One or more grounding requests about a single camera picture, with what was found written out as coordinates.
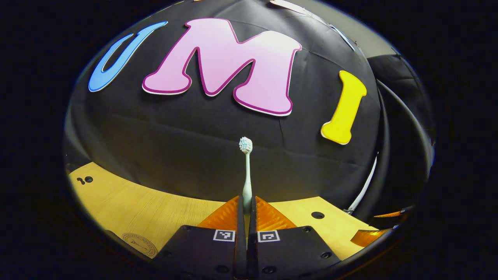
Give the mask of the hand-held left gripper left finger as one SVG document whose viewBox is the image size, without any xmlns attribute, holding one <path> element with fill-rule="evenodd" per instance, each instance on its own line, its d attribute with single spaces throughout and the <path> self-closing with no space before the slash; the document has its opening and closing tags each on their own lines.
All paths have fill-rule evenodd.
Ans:
<svg viewBox="0 0 498 280">
<path fill-rule="evenodd" d="M 229 200 L 197 226 L 181 226 L 160 250 L 155 265 L 170 280 L 246 279 L 242 196 Z"/>
</svg>

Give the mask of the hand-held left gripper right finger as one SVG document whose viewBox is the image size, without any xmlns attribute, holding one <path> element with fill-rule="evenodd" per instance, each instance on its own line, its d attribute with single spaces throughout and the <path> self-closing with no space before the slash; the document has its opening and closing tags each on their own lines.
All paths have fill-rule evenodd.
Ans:
<svg viewBox="0 0 498 280">
<path fill-rule="evenodd" d="M 251 280 L 310 280 L 340 259 L 312 226 L 298 227 L 263 199 L 254 197 L 247 262 Z"/>
</svg>

